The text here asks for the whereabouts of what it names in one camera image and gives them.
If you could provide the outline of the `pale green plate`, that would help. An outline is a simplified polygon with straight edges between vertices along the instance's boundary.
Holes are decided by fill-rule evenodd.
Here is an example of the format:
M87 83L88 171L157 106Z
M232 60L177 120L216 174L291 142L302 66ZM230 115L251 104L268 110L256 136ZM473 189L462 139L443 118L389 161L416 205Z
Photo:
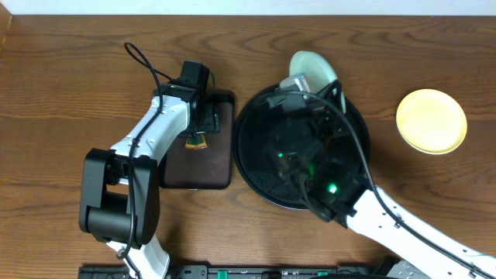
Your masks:
M321 55L300 50L293 55L289 67L289 80L292 87L298 91L318 94L320 91L329 93L343 114L346 114L346 98L342 85L330 63Z

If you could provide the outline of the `yellow plate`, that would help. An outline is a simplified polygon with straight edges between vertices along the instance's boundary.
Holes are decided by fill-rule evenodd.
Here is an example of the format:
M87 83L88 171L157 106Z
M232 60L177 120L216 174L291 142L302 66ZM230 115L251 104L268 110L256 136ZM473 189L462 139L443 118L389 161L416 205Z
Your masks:
M435 89L419 89L399 103L395 122L403 140L427 154L454 151L467 135L467 117L461 105Z

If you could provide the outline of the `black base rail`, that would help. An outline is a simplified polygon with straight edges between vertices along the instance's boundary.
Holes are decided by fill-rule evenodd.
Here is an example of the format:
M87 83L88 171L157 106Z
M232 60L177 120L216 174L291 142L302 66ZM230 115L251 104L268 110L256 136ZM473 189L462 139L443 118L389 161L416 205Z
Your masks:
M208 267L205 265L173 266L165 279L305 279L305 278L387 278L387 266L289 268L289 267ZM124 266L79 267L77 279L131 278L131 271Z

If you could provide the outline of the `green and orange sponge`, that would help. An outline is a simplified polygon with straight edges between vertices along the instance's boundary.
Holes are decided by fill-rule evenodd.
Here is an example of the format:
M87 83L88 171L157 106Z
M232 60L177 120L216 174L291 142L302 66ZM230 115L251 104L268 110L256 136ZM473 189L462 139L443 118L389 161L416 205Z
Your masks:
M203 134L190 136L185 141L185 148L189 150L201 150L208 146L206 138Z

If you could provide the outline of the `black round tray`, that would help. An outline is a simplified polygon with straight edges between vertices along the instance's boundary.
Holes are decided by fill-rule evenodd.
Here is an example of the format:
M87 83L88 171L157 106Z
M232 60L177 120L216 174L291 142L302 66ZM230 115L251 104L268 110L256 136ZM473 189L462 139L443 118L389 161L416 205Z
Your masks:
M318 95L305 96L306 108L286 113L270 108L267 96L271 86L255 95L236 121L233 155L245 182L260 196L276 205L304 209L304 200L330 206L359 194L364 182L362 163L370 159L370 137L357 108L346 101L343 114L337 101ZM310 181L291 182L264 172L263 122L274 118L308 117L319 125L326 145L327 161Z

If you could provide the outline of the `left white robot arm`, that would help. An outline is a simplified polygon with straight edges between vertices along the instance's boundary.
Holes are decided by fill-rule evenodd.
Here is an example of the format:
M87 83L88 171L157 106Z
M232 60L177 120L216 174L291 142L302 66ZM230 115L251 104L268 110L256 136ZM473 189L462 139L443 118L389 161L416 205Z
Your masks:
M154 91L150 108L110 149L84 159L81 231L111 247L132 278L164 278L170 257L156 236L160 216L160 163L182 133L216 131L205 102L206 85L170 81Z

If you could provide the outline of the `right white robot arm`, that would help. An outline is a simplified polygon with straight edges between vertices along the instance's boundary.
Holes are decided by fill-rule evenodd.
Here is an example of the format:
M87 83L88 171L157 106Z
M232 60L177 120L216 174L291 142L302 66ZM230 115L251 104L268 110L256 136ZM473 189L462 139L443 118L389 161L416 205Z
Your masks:
M402 208L368 167L368 131L348 120L285 119L267 149L288 191L324 222L366 236L430 278L493 278L495 258L451 239Z

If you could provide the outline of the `black rectangular water tray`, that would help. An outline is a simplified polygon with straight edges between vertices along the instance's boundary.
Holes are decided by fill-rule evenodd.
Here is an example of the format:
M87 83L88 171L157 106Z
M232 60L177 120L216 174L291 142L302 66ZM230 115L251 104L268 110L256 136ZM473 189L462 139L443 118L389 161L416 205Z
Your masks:
M230 184L235 95L221 90L213 95L218 110L219 133L205 134L206 147L188 149L186 139L177 137L160 162L159 186L178 189L220 190Z

